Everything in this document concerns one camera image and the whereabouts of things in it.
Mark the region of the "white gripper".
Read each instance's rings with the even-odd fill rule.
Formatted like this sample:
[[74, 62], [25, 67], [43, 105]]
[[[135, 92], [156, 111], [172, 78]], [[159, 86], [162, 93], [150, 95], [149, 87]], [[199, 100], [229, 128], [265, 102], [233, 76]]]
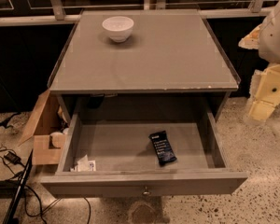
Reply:
[[[243, 37], [238, 46], [243, 49], [259, 48], [260, 26], [255, 27]], [[254, 120], [265, 121], [280, 104], [280, 64], [271, 63], [260, 73], [260, 82], [254, 95], [254, 102], [248, 116]]]

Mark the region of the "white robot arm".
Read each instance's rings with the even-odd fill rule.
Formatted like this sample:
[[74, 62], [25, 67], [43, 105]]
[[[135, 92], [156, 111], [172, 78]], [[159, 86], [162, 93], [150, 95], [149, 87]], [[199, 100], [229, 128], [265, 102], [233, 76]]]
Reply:
[[280, 0], [262, 24], [243, 37], [238, 46], [256, 49], [268, 67], [256, 71], [251, 79], [248, 116], [265, 121], [280, 104]]

